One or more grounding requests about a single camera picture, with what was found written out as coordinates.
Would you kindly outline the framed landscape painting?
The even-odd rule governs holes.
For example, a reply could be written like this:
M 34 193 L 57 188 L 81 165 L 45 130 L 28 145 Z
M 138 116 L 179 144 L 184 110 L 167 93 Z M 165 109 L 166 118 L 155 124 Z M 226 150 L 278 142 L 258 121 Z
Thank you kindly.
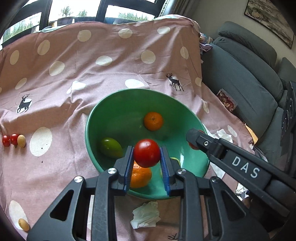
M 287 20 L 271 1 L 249 0 L 244 15 L 267 28 L 292 49 L 294 32 Z

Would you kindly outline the green plastic bowl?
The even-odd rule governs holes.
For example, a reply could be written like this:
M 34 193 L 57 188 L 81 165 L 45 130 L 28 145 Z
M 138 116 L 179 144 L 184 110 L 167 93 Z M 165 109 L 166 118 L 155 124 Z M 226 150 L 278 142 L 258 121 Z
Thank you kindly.
M 149 112 L 159 113 L 163 126 L 151 132 L 144 127 Z M 103 138 L 113 138 L 126 151 L 128 146 L 145 138 L 165 146 L 171 158 L 177 158 L 182 168 L 197 177 L 204 177 L 209 160 L 201 151 L 190 148 L 186 141 L 188 130 L 204 130 L 201 121 L 190 109 L 176 99 L 148 89 L 125 89 L 102 99 L 91 111 L 86 123 L 85 142 L 93 165 L 99 172 L 114 166 L 115 159 L 100 152 Z

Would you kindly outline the red cherry tomato lone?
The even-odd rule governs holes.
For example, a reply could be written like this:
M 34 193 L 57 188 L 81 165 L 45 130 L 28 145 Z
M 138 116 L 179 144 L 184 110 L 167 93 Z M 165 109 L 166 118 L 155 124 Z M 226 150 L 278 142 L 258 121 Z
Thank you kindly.
M 190 130 L 186 135 L 186 140 L 189 143 L 189 146 L 194 150 L 199 149 L 196 140 L 201 133 L 205 133 L 205 132 L 202 130 Z

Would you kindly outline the crumpled white tissue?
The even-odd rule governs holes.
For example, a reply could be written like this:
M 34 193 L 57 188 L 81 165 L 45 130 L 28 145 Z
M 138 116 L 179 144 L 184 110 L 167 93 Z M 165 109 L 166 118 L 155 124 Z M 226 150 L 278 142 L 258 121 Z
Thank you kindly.
M 156 224 L 161 220 L 159 217 L 158 202 L 150 201 L 136 208 L 132 212 L 133 219 L 130 221 L 132 228 L 148 228 L 156 227 Z

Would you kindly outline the white tissues and receipt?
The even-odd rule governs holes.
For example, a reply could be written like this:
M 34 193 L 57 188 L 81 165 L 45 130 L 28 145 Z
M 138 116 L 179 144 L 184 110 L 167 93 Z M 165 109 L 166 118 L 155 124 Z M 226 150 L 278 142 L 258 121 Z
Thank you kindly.
M 242 167 L 244 164 L 248 165 L 247 161 L 243 161 L 243 157 L 237 155 L 232 150 L 228 150 L 222 162 L 224 163 L 223 165 L 210 162 L 205 178 L 219 177 L 242 201 L 248 195 L 246 194 L 246 188 L 237 179 L 243 180 L 245 168 Z

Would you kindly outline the orange tangerine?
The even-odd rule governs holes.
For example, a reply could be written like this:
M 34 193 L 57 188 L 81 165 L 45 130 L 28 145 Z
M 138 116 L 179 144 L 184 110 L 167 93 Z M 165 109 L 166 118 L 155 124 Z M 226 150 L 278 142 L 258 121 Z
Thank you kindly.
M 157 131 L 163 126 L 164 120 L 161 114 L 149 112 L 144 117 L 144 126 L 149 131 Z
M 130 179 L 130 188 L 138 189 L 149 184 L 152 178 L 151 168 L 143 168 L 136 161 L 133 163 L 132 176 Z

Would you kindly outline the window frame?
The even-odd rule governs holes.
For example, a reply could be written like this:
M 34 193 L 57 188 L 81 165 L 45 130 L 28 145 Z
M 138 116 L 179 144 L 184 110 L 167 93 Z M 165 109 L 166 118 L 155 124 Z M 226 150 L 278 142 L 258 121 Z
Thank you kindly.
M 164 1 L 28 1 L 1 34 L 1 48 L 41 31 L 78 22 L 122 24 L 152 20 Z

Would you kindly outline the red cherry tomato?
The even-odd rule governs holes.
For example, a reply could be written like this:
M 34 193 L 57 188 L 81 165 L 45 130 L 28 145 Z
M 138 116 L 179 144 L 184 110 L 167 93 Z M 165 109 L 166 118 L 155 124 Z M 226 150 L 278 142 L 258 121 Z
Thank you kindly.
M 2 144 L 3 144 L 4 147 L 9 147 L 11 145 L 11 141 L 10 141 L 10 136 L 9 135 L 3 135 Z
M 10 142 L 15 148 L 18 146 L 18 137 L 19 137 L 18 133 L 13 133 L 10 136 Z
M 133 156 L 139 166 L 142 168 L 151 168 L 161 159 L 161 151 L 155 141 L 143 139 L 135 145 Z

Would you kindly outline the tan longan near edge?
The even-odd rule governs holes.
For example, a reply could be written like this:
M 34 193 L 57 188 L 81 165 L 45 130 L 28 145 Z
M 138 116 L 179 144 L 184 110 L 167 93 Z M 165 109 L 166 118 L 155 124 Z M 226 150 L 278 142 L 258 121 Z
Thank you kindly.
M 30 225 L 28 224 L 28 222 L 23 219 L 23 218 L 20 218 L 18 220 L 18 225 L 20 226 L 20 228 L 25 231 L 25 232 L 28 232 L 30 230 Z

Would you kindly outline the orange tangerine in bowl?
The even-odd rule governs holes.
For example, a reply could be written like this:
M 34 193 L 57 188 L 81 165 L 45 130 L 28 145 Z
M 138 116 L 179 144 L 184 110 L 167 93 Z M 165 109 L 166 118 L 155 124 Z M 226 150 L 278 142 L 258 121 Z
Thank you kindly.
M 144 117 L 144 126 L 149 131 L 157 131 L 163 126 L 164 120 L 161 114 L 149 112 Z

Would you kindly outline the pink polka dot cloth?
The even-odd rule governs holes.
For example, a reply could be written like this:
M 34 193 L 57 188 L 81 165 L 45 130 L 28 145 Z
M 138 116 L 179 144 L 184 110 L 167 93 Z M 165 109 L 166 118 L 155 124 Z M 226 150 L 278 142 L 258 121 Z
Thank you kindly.
M 122 25 L 78 23 L 27 35 L 1 51 L 1 135 L 26 146 L 1 147 L 1 209 L 13 230 L 34 225 L 78 175 L 98 174 L 87 153 L 93 107 L 122 89 L 150 89 L 186 105 L 212 137 L 250 151 L 245 125 L 203 83 L 200 27 L 168 16 Z

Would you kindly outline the grey sofa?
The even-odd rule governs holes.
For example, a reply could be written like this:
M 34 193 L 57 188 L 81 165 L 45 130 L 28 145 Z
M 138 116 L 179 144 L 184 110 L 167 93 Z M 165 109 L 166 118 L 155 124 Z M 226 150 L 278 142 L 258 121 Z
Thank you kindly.
M 218 30 L 212 49 L 202 55 L 203 83 L 234 103 L 233 114 L 251 128 L 267 161 L 281 167 L 281 120 L 295 66 L 248 29 L 227 21 Z

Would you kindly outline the snack packet on sofa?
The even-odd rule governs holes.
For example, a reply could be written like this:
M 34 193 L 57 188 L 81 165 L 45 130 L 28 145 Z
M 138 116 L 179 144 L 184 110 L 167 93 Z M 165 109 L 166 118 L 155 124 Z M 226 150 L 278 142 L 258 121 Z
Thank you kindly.
M 216 96 L 229 112 L 232 113 L 236 109 L 236 102 L 224 89 L 220 89 Z

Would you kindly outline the tan longan fruit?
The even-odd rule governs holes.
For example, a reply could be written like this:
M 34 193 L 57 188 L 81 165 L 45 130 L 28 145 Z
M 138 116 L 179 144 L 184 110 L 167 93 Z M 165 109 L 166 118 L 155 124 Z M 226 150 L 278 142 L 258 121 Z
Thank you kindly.
M 17 143 L 20 148 L 24 148 L 26 146 L 26 137 L 24 135 L 19 135 Z

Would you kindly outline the dark green jujube fruit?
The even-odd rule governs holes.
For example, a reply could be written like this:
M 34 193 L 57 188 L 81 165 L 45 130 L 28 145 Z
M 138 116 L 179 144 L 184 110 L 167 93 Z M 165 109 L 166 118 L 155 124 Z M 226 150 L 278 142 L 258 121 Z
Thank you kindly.
M 123 156 L 121 145 L 113 138 L 103 138 L 99 143 L 99 149 L 102 154 L 112 159 L 118 159 Z

